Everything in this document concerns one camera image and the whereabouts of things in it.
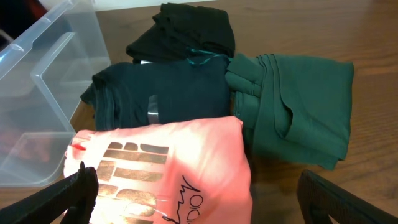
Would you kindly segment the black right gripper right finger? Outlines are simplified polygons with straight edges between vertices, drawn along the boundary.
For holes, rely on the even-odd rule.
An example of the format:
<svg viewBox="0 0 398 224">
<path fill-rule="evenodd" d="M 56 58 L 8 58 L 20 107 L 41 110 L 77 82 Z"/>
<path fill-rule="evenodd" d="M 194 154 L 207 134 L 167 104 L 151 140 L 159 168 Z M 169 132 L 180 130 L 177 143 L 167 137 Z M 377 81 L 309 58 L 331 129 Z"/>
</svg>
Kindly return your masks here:
<svg viewBox="0 0 398 224">
<path fill-rule="evenodd" d="M 367 203 L 329 180 L 305 169 L 297 198 L 306 224 L 396 224 L 397 217 Z"/>
</svg>

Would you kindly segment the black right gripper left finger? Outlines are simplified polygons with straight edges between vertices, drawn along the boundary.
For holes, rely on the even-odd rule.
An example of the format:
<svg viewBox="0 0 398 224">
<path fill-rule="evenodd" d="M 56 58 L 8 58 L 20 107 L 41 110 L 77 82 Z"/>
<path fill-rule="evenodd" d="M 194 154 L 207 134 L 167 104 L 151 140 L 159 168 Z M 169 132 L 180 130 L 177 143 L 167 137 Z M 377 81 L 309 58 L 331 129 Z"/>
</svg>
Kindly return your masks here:
<svg viewBox="0 0 398 224">
<path fill-rule="evenodd" d="M 2 224 L 61 222 L 88 224 L 99 191 L 94 167 L 80 163 L 73 175 L 12 205 L 1 209 Z"/>
</svg>

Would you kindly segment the dark green garment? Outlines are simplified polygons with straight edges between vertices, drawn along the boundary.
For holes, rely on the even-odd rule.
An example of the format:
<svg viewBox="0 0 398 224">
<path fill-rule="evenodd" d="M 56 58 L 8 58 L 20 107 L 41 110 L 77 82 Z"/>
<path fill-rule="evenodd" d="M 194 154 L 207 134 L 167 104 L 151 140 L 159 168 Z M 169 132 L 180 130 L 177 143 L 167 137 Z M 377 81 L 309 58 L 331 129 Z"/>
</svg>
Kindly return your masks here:
<svg viewBox="0 0 398 224">
<path fill-rule="evenodd" d="M 303 55 L 237 54 L 226 72 L 233 114 L 257 156 L 333 170 L 351 133 L 354 65 Z"/>
</svg>

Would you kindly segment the dark navy shirt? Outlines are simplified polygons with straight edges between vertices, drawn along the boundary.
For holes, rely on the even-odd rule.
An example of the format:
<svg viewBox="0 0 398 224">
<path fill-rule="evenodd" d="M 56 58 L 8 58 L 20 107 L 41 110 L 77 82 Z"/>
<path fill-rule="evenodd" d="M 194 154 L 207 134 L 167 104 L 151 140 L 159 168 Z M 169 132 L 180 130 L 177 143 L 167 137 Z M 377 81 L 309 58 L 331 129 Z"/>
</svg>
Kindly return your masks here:
<svg viewBox="0 0 398 224">
<path fill-rule="evenodd" d="M 117 63 L 93 75 L 81 100 L 95 110 L 95 128 L 137 128 L 229 115 L 224 55 L 166 63 Z"/>
</svg>

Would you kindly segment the pink printed t-shirt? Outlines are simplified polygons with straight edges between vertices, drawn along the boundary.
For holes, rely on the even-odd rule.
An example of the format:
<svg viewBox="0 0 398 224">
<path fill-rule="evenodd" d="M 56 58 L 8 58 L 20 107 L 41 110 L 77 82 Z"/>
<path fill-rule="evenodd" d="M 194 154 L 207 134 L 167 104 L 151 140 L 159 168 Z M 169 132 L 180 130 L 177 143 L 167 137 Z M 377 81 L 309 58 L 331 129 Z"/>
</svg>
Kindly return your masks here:
<svg viewBox="0 0 398 224">
<path fill-rule="evenodd" d="M 251 172 L 234 116 L 78 132 L 65 176 L 96 170 L 92 223 L 249 223 Z"/>
</svg>

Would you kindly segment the clear plastic storage container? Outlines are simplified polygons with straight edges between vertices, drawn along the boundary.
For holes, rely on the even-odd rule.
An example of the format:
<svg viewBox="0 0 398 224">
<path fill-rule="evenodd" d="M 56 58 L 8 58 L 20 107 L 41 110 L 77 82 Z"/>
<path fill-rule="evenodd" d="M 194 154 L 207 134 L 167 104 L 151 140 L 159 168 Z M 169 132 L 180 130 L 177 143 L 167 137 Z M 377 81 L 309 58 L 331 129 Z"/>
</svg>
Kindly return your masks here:
<svg viewBox="0 0 398 224">
<path fill-rule="evenodd" d="M 110 63 L 86 0 L 58 3 L 2 50 L 2 187 L 42 187 L 59 177 L 80 96 Z"/>
</svg>

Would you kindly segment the black shirt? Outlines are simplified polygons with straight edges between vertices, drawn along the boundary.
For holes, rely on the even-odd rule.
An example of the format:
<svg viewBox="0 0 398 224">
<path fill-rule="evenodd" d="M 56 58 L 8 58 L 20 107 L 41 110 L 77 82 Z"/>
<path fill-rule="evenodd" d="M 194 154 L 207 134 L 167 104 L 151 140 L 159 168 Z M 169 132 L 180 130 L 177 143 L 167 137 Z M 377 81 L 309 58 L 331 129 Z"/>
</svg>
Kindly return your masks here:
<svg viewBox="0 0 398 224">
<path fill-rule="evenodd" d="M 234 57 L 236 44 L 226 11 L 186 4 L 162 4 L 155 24 L 126 47 L 133 62 L 171 62 L 201 50 Z"/>
</svg>

